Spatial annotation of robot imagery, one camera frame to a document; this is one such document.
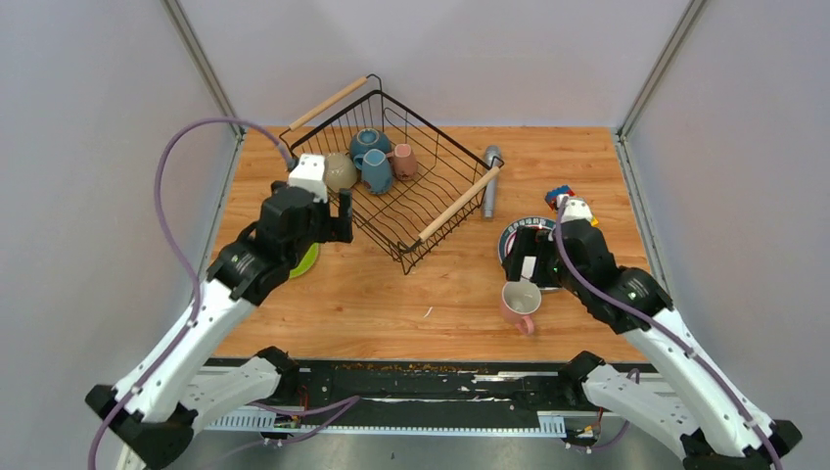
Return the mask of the lime green plate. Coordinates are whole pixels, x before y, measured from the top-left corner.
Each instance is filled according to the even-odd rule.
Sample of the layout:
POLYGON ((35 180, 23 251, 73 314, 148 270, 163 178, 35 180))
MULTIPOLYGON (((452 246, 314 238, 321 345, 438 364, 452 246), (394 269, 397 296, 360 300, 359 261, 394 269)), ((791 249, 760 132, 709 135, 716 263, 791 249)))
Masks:
POLYGON ((320 245, 315 243, 309 247, 299 264, 289 273, 290 279, 296 279, 308 272, 317 262, 320 253, 320 245))

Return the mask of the pink cup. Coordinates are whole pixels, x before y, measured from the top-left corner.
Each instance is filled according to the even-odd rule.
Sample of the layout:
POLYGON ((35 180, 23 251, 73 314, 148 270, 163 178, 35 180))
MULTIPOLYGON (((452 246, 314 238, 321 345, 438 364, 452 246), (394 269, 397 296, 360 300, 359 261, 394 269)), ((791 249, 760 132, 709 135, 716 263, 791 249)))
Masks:
POLYGON ((541 305, 541 293, 530 281, 508 281, 500 294, 500 313, 506 323, 516 327, 523 335, 532 335, 535 324, 532 315, 541 305))

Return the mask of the light blue mug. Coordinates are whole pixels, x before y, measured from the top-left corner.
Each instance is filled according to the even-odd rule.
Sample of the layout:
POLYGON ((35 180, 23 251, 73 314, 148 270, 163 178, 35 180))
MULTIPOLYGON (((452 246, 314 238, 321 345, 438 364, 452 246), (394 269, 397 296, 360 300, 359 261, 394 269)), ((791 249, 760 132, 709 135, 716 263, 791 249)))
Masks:
POLYGON ((361 173, 361 181, 373 195, 383 195, 393 185, 393 171, 387 155, 378 149, 356 155, 353 158, 356 168, 361 173))

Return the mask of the white plate green lettered rim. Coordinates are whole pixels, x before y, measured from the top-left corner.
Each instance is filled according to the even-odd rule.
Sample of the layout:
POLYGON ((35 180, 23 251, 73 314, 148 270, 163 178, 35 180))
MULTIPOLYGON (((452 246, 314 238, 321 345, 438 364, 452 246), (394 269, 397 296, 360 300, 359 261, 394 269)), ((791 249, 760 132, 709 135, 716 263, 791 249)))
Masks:
POLYGON ((553 235, 556 223, 546 217, 525 217, 501 233, 497 253, 506 281, 526 280, 540 291, 562 289, 553 235))

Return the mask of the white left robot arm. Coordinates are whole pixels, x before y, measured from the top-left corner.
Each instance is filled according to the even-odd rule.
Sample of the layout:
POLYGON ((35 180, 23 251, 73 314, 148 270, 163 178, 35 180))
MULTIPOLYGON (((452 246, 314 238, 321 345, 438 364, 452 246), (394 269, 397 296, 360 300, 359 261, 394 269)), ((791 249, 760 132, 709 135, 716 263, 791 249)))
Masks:
POLYGON ((257 352, 218 377, 192 383, 214 350, 315 244, 353 239, 352 194, 327 198, 291 186, 275 189, 258 220, 226 245, 198 281, 194 298, 163 339, 127 376, 97 385, 86 403, 149 469, 164 469, 220 417, 258 400, 292 402, 300 391, 298 364, 275 347, 257 352))

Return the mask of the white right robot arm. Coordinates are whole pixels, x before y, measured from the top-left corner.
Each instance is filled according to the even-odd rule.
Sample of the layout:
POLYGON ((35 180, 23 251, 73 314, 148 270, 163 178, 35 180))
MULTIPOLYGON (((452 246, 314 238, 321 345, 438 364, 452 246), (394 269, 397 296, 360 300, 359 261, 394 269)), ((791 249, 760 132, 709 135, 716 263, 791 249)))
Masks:
POLYGON ((726 378, 669 294, 647 271, 619 265, 590 222, 515 223, 502 234, 499 260, 511 287, 573 294, 594 319, 640 350, 677 396, 661 397, 598 355, 581 352, 558 384, 567 406, 615 411, 686 469, 780 469, 802 441, 793 422, 772 419, 726 378))

